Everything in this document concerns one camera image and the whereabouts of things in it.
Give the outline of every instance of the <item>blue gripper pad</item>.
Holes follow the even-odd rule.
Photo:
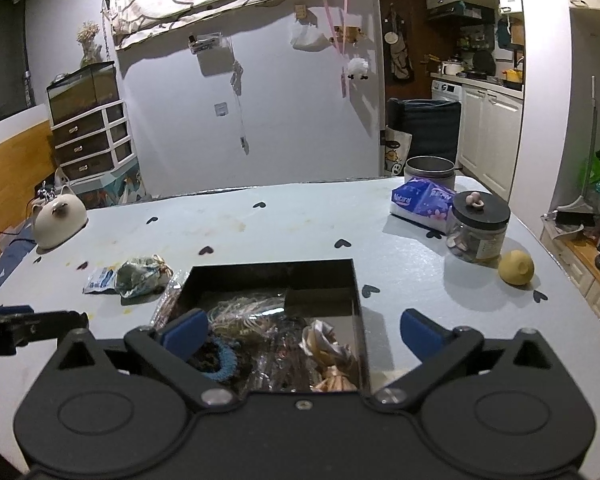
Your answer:
[[[158,330],[157,341],[169,352],[186,361],[204,344],[208,331],[206,312],[194,308]]]
[[[33,314],[33,309],[29,305],[0,306],[0,316],[9,314]]]
[[[400,336],[409,350],[424,361],[441,350],[453,337],[453,333],[414,308],[408,308],[400,318]]]

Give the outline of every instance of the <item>cat-shaped lamp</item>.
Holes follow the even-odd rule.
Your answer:
[[[87,225],[87,209],[69,186],[45,205],[34,205],[33,239],[41,249],[53,249]]]

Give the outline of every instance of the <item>black trash bin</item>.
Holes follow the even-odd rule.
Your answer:
[[[387,125],[412,135],[409,157],[441,156],[455,163],[461,108],[457,101],[391,98],[386,106]]]

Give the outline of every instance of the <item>vase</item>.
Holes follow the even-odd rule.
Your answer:
[[[80,44],[82,45],[80,68],[90,65],[91,63],[100,63],[102,61],[102,56],[100,55],[102,45],[96,45],[93,40],[82,41]]]

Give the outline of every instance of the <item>fish tank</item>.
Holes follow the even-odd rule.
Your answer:
[[[89,64],[46,87],[54,124],[120,99],[113,61]]]

